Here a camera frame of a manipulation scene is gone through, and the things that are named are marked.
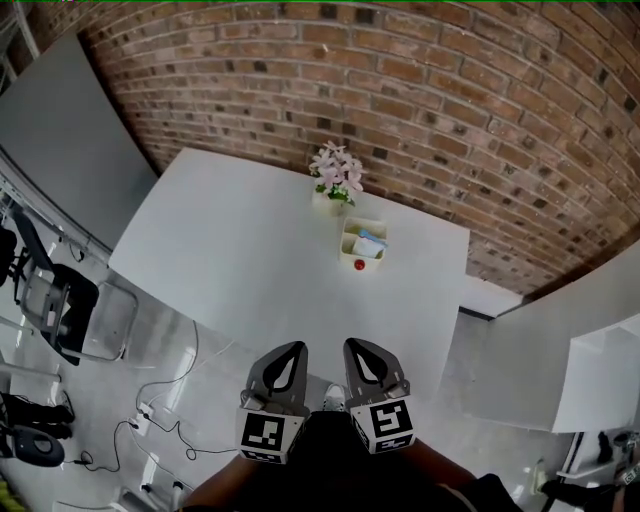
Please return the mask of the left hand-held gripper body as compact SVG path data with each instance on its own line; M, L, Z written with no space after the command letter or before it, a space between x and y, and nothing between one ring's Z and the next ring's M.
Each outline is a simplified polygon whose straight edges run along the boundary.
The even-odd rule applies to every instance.
M245 390L236 411L235 446L245 459L285 465L304 430L310 410Z

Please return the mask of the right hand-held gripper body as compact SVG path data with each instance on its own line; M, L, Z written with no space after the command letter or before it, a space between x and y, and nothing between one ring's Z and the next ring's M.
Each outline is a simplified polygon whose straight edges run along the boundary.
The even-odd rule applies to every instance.
M346 402L356 432L372 455L388 453L414 444L411 418L413 399L407 381L368 398L360 395Z

